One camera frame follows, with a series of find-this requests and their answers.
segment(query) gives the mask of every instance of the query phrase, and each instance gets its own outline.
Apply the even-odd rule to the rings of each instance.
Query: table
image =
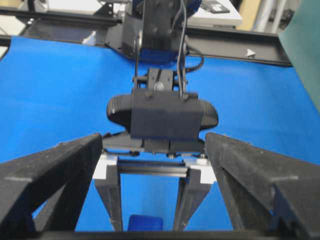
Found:
[[[188,25],[199,27],[213,27],[214,25],[239,26],[242,24],[242,17],[229,0],[218,0],[223,6],[230,10],[230,13],[212,14],[202,8],[188,19]]]
[[[187,66],[198,62],[198,57],[187,58]],[[141,63],[139,74],[148,67]],[[106,106],[113,96],[131,92],[134,63],[111,49],[14,37],[0,72],[0,162],[92,133],[123,130],[107,120]],[[187,89],[218,111],[219,125],[209,132],[320,163],[320,115],[294,68],[206,58],[187,79]],[[140,159],[164,157],[142,154]],[[177,178],[122,175],[121,187],[124,229],[132,214],[161,217],[164,230],[171,229]],[[215,183],[186,230],[231,228]],[[93,183],[76,229],[112,229]]]

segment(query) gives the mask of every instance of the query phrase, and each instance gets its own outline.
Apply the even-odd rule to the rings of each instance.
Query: black frame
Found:
[[[181,232],[185,226],[183,223],[190,217],[189,210],[196,209],[199,203],[199,199],[193,197],[197,186],[194,188],[192,185],[195,182],[189,180],[187,183],[179,183],[175,213],[179,221],[174,223],[174,231],[74,232],[103,149],[102,137],[94,134],[0,164],[0,238],[5,240],[319,239],[320,214],[317,214],[316,210],[319,208],[320,200],[320,166],[253,147],[248,143],[215,133],[206,135],[205,148],[234,231]],[[145,172],[146,174],[166,175],[168,170],[173,174],[177,173],[177,169],[170,168],[186,171],[183,164],[151,161],[145,163],[147,163],[145,167],[150,170]],[[120,160],[119,169],[122,173],[141,173],[142,164],[141,161]],[[167,166],[168,169],[162,171],[163,166]],[[99,192],[106,190],[105,193],[112,194],[115,200],[119,199],[120,185],[117,181],[119,173],[118,170],[110,170],[107,169],[107,176],[112,176],[110,181],[100,180],[95,184]],[[199,171],[196,170],[194,173],[199,179]],[[199,188],[199,191],[205,193],[208,189]],[[32,212],[46,200],[47,203],[40,213],[32,219]],[[109,203],[104,202],[104,204],[110,214]],[[119,210],[115,209],[112,213],[118,212],[120,217]],[[119,219],[111,217],[112,223],[118,223],[114,221]]]
[[[35,21],[27,25],[27,29],[22,34],[25,37],[45,39],[52,41],[64,41],[72,43],[82,43],[83,38],[63,37],[57,33],[62,26],[69,27],[68,31],[83,32],[88,36],[92,31],[97,31],[96,46],[107,47],[105,37],[108,27],[115,26],[122,22],[117,17],[95,15],[83,15],[74,13],[51,12],[46,13],[34,11],[20,11],[14,8],[0,7],[0,15],[16,16],[24,22],[33,18]],[[57,27],[57,31],[48,31]],[[199,49],[206,57],[241,60],[254,63],[271,64],[283,67],[292,66],[285,50],[283,49],[279,37],[275,34],[239,31],[223,28],[205,28],[188,26],[187,35],[190,44]],[[247,57],[247,49],[256,52],[254,57]]]

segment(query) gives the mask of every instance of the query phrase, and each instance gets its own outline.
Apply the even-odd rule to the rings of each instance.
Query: blue surface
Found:
[[[162,231],[163,228],[161,217],[133,214],[129,218],[128,232]]]
[[[188,65],[198,62],[187,59]],[[141,64],[140,74],[147,68]],[[133,63],[110,49],[14,37],[0,62],[0,162],[92,133],[121,131],[107,120],[106,105],[131,92],[133,73]],[[319,163],[320,116],[293,68],[208,58],[187,78],[188,89],[216,107],[214,132]],[[124,229],[132,214],[160,217],[164,230],[172,228],[177,178],[122,175],[121,187]],[[93,183],[76,229],[112,229]],[[231,229],[216,183],[186,229]]]

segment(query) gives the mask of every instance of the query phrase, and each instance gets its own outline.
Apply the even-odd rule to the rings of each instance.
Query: green panel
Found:
[[[303,0],[280,41],[320,112],[320,0]]]

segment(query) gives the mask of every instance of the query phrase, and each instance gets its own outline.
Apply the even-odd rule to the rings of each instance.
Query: black plastic piece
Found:
[[[110,222],[114,230],[123,231],[121,183],[118,166],[108,165],[105,180],[95,179],[94,183],[101,196],[104,207],[109,214]]]
[[[17,233],[15,240],[297,240],[267,231],[37,232]]]
[[[0,164],[0,239],[35,231],[31,214],[47,199],[39,229],[73,231],[101,151],[95,134]]]
[[[132,91],[131,137],[197,141],[202,107],[196,98],[181,99],[174,91]]]
[[[314,214],[320,166],[214,133],[206,135],[205,149],[235,227],[279,230],[285,225],[303,239],[320,238],[320,215]],[[242,212],[239,207],[250,202]],[[256,225],[251,217],[258,219]]]
[[[197,208],[206,198],[211,184],[201,183],[201,171],[189,169],[188,178],[179,179],[173,231],[183,231]]]

